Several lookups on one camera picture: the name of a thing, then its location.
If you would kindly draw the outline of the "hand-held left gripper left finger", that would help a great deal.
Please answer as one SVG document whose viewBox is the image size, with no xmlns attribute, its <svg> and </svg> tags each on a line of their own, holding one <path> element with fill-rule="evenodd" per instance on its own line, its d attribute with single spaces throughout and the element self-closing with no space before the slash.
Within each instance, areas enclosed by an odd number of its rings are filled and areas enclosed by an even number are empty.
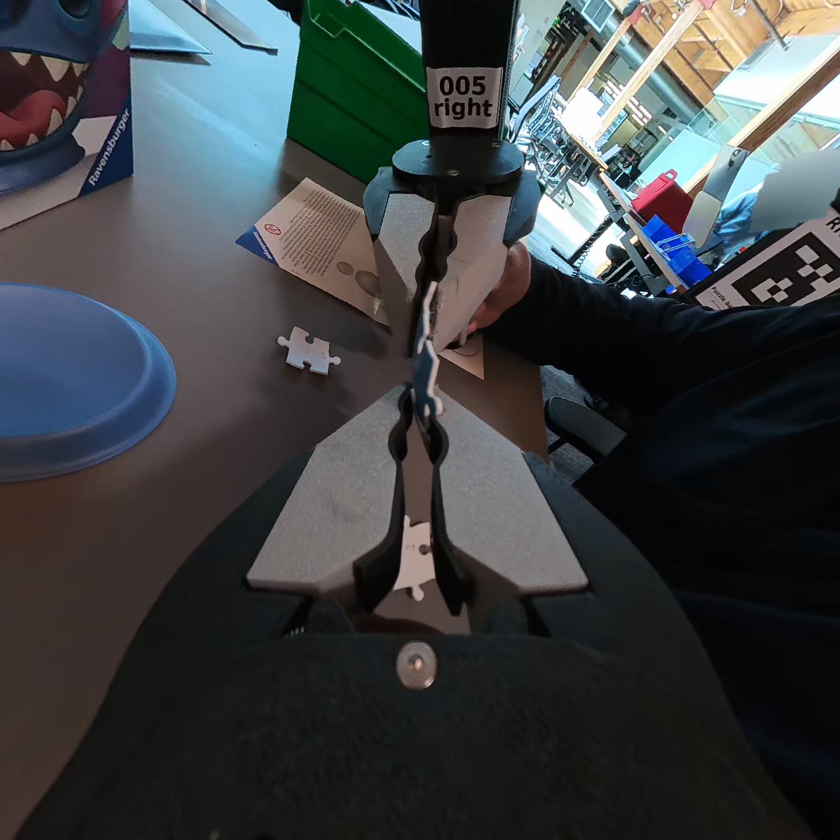
<svg viewBox="0 0 840 840">
<path fill-rule="evenodd" d="M 403 546 L 411 389 L 399 385 L 315 449 L 247 572 L 261 591 L 371 613 L 392 591 Z"/>
</svg>

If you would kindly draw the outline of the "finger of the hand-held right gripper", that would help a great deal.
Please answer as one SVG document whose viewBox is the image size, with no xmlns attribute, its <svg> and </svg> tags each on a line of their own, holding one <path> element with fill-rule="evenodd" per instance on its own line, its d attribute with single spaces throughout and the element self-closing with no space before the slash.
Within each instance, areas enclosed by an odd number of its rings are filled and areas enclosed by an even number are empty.
<svg viewBox="0 0 840 840">
<path fill-rule="evenodd" d="M 499 195 L 477 196 L 458 205 L 452 227 L 455 248 L 446 259 L 434 299 L 435 351 L 461 339 L 501 278 L 508 258 L 503 238 L 510 206 L 511 197 Z"/>
<path fill-rule="evenodd" d="M 435 203 L 414 193 L 389 195 L 374 243 L 374 261 L 386 306 L 408 306 L 417 293 L 422 242 L 435 219 Z"/>
</svg>

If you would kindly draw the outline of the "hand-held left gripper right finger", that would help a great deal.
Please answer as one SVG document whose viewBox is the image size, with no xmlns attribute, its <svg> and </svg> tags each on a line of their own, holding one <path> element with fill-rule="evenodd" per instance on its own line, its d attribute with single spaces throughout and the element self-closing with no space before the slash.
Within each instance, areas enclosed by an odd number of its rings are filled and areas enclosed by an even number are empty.
<svg viewBox="0 0 840 840">
<path fill-rule="evenodd" d="M 584 591 L 589 580 L 518 446 L 442 394 L 429 423 L 431 540 L 437 586 L 458 615 L 486 617 L 534 596 Z"/>
</svg>

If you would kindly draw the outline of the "blue white puzzle piece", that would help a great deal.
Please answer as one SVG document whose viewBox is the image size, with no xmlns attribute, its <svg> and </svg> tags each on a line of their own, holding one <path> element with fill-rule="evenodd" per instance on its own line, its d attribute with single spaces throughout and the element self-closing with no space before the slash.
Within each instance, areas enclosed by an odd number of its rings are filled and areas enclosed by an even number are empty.
<svg viewBox="0 0 840 840">
<path fill-rule="evenodd" d="M 438 288 L 435 280 L 425 284 L 423 293 L 419 298 L 419 309 L 416 314 L 416 329 L 412 345 L 412 358 L 418 358 L 427 344 L 432 344 L 432 312 L 433 304 Z"/>
<path fill-rule="evenodd" d="M 430 339 L 418 343 L 412 362 L 413 413 L 418 425 L 427 427 L 444 411 L 443 401 L 436 390 L 439 358 Z"/>
</svg>

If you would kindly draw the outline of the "person's right forearm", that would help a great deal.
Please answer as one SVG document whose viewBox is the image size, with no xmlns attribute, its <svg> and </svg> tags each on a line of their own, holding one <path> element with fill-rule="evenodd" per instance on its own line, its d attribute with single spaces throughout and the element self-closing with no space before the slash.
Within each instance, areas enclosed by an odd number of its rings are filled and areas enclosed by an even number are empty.
<svg viewBox="0 0 840 840">
<path fill-rule="evenodd" d="M 488 337 L 644 422 L 610 468 L 673 497 L 838 492 L 838 296 L 714 311 L 531 263 Z"/>
</svg>

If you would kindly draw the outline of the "blue round puzzle stand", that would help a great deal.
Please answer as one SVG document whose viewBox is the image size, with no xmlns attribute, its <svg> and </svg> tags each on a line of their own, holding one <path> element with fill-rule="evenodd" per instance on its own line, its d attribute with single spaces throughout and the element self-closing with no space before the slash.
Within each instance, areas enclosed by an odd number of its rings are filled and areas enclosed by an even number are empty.
<svg viewBox="0 0 840 840">
<path fill-rule="evenodd" d="M 172 358 L 99 301 L 1 283 L 1 481 L 62 476 L 137 445 L 171 410 Z"/>
</svg>

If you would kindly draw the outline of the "cartoon puzzle box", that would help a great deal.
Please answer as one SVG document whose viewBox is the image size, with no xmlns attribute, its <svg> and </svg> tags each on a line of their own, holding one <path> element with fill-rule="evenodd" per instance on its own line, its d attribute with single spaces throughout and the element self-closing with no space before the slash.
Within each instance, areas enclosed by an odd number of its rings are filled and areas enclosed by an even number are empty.
<svg viewBox="0 0 840 840">
<path fill-rule="evenodd" d="M 1 2 L 1 229 L 133 175 L 126 1 Z"/>
</svg>

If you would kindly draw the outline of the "white instruction leaflet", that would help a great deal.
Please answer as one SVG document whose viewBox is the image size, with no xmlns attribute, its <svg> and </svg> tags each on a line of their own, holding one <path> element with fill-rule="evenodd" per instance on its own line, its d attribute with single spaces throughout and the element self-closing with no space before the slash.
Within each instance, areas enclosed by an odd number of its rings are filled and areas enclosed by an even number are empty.
<svg viewBox="0 0 840 840">
<path fill-rule="evenodd" d="M 417 289 L 408 306 L 384 304 L 374 241 L 361 207 L 307 178 L 237 243 L 389 327 L 410 355 Z"/>
</svg>

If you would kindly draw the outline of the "black office chair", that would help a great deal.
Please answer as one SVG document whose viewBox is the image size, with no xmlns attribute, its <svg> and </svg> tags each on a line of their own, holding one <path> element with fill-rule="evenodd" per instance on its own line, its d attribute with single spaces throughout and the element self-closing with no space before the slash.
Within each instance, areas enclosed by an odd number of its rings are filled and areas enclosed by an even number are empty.
<svg viewBox="0 0 840 840">
<path fill-rule="evenodd" d="M 549 443 L 549 453 L 569 445 L 589 458 L 601 462 L 626 433 L 603 415 L 578 402 L 552 396 L 543 406 L 545 424 L 555 439 Z"/>
</svg>

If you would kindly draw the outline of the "green storage bin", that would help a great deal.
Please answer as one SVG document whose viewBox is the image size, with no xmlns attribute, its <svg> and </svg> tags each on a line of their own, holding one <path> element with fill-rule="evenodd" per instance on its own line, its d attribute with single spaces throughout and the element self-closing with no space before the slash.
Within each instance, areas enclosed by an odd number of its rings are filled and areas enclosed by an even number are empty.
<svg viewBox="0 0 840 840">
<path fill-rule="evenodd" d="M 304 2 L 287 138 L 368 183 L 427 136 L 420 53 L 361 3 Z"/>
</svg>

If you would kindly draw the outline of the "red bag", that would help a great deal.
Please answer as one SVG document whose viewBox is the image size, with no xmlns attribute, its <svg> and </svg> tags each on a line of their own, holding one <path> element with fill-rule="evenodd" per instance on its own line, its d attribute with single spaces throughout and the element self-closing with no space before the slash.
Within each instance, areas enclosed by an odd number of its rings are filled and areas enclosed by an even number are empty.
<svg viewBox="0 0 840 840">
<path fill-rule="evenodd" d="M 677 172 L 658 175 L 631 201 L 635 213 L 649 223 L 657 216 L 672 230 L 681 233 L 694 199 L 677 183 Z"/>
</svg>

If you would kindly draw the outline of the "blue storage bins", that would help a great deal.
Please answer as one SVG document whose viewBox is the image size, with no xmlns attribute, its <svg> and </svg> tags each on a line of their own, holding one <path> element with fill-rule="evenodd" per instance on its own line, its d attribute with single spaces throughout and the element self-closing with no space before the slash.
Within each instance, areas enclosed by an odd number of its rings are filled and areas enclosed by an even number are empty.
<svg viewBox="0 0 840 840">
<path fill-rule="evenodd" d="M 658 215 L 651 217 L 643 232 L 678 277 L 681 286 L 690 288 L 711 276 L 712 271 L 692 249 L 694 240 L 686 234 L 677 234 Z"/>
</svg>

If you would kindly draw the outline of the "grey flat pouch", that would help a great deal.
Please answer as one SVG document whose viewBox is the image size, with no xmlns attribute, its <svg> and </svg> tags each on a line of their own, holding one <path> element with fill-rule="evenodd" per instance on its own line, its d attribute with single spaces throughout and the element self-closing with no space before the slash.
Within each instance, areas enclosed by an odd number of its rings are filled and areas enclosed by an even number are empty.
<svg viewBox="0 0 840 840">
<path fill-rule="evenodd" d="M 277 55 L 278 48 L 257 35 L 242 20 L 232 14 L 218 1 L 184 1 L 189 7 L 204 16 L 211 24 L 232 39 L 238 46 Z"/>
</svg>

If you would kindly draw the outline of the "person's dark clothed body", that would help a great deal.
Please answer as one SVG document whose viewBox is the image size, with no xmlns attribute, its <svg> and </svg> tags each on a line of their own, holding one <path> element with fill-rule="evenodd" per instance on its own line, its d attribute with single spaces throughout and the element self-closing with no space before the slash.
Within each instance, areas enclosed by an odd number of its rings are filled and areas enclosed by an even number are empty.
<svg viewBox="0 0 840 840">
<path fill-rule="evenodd" d="M 838 838 L 838 390 L 591 389 L 627 434 L 577 490 L 674 591 L 753 747 Z"/>
</svg>

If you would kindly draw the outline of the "black white marker sign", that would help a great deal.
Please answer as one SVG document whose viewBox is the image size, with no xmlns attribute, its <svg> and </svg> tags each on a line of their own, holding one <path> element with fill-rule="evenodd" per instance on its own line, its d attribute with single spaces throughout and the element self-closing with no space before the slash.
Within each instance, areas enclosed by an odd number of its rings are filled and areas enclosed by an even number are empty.
<svg viewBox="0 0 840 840">
<path fill-rule="evenodd" d="M 686 302 L 725 311 L 802 306 L 839 290 L 839 213 L 767 234 L 684 294 Z"/>
</svg>

